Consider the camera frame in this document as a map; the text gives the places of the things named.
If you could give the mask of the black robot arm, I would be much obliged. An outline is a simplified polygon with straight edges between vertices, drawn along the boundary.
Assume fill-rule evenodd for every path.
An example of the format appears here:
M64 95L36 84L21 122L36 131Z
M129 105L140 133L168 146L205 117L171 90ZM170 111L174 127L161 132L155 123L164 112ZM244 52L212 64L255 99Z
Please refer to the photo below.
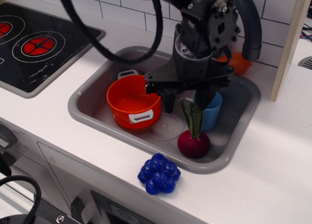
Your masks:
M161 0L152 0L156 31L161 32ZM221 52L228 58L228 44L240 29L236 25L234 0L164 0L180 10L182 21L175 27L173 53L163 66L145 74L146 92L161 96L171 113L175 96L195 90L197 104L204 109L218 89L226 87L234 70L227 62L215 61Z

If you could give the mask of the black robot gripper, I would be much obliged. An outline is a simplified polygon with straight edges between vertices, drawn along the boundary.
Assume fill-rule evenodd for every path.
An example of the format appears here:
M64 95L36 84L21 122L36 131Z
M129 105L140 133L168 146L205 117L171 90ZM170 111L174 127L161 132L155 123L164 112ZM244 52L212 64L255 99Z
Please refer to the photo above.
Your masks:
M146 93L161 94L165 111L172 113L175 94L195 90L195 104L203 111L218 89L229 85L229 76L234 73L228 61L215 61L213 55L200 57L192 53L182 42L181 35L176 36L169 61L144 74Z

